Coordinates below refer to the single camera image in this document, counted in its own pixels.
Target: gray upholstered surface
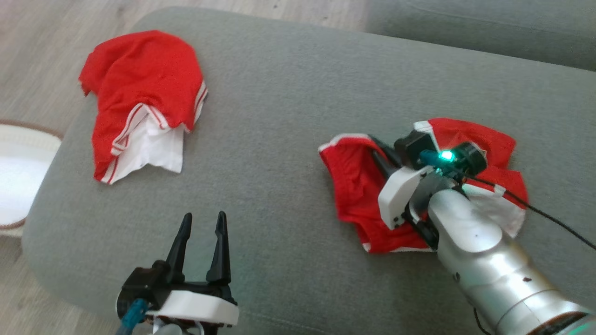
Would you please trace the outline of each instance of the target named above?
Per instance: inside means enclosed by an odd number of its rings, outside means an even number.
[[[155,12],[135,29],[194,45],[210,95],[180,175],[145,167],[112,186],[92,179],[89,98],[23,237],[39,281],[69,302],[113,316],[124,279],[166,256],[187,211],[187,278],[203,279],[225,210],[241,318],[222,334],[476,332],[435,255],[363,251],[336,219],[316,150],[341,132],[391,141],[439,116],[518,139],[512,166],[531,200],[596,240],[596,73],[190,8]],[[596,307],[596,253],[532,214],[520,241],[553,282]]]
[[[367,31],[596,71],[593,0],[371,0]]]

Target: gray sofa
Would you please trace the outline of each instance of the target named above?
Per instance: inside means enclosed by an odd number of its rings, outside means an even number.
[[[342,132],[389,142],[432,117],[482,123],[518,141],[530,200],[596,240],[596,73],[368,33],[168,8],[134,30],[192,44],[209,97],[179,175],[144,167],[92,178],[96,101],[74,122],[39,190],[23,250],[39,282],[115,318],[136,266],[163,259],[195,217],[186,273],[210,265],[229,219],[237,327],[222,334],[474,334],[470,305],[431,253],[369,255],[336,217],[317,147]],[[579,303],[596,308],[596,253],[530,214],[519,242]]]
[[[367,31],[596,71],[596,1],[370,0]]]

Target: wooden floor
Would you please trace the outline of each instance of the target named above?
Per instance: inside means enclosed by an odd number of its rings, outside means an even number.
[[[363,30],[368,0],[0,0],[0,119],[65,132],[83,106],[86,56],[159,8],[183,5]],[[50,296],[20,240],[0,236],[0,334],[114,334],[117,322]]]

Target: red garment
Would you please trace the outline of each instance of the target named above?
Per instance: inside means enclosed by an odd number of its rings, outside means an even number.
[[[432,134],[441,150],[450,149],[464,141],[474,142],[482,150],[486,150],[489,165],[478,177],[505,187],[527,201],[521,174],[507,169],[515,146],[512,137],[482,125],[452,119],[417,122],[414,128]],[[378,195],[385,180],[370,155],[371,149],[383,154],[368,135],[363,134],[338,135],[319,148],[321,158],[333,179],[339,219],[355,224],[358,237],[368,252],[427,249],[426,243],[409,224],[390,230],[381,219]],[[524,219],[523,206],[511,203],[508,196],[505,196],[507,200],[503,200],[498,194],[495,196],[494,189],[485,184],[469,181],[464,189],[473,195],[471,199],[478,200],[476,203],[483,209],[489,213],[492,210],[496,221],[503,221],[498,222],[499,224],[514,225],[504,229],[515,236]],[[502,212],[511,215],[501,217]]]
[[[162,129],[192,131],[195,110],[206,95],[193,48],[176,36],[151,30],[110,39],[89,54],[79,76],[85,95],[97,95],[92,135],[97,180],[128,146],[139,104]]]

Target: teal light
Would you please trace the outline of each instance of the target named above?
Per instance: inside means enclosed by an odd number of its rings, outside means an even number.
[[[451,162],[455,156],[453,155],[453,153],[449,150],[445,150],[445,151],[441,151],[441,153],[439,154],[439,158],[446,160],[448,162]]]

